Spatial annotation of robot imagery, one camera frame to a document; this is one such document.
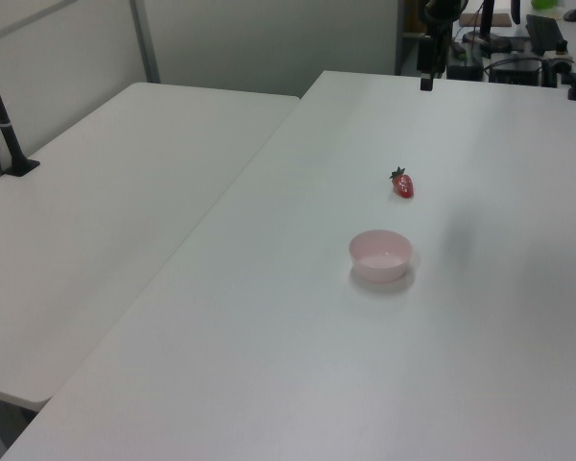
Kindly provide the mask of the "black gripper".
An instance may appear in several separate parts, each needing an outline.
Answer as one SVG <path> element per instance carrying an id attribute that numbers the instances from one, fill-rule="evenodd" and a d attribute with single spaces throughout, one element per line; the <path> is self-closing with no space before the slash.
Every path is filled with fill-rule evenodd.
<path id="1" fill-rule="evenodd" d="M 452 25 L 464 11 L 463 0 L 430 0 L 424 5 L 424 22 L 435 27 Z M 418 71 L 420 90 L 431 91 L 434 75 L 441 78 L 446 70 L 450 30 L 440 28 L 435 40 L 431 36 L 419 39 Z"/>

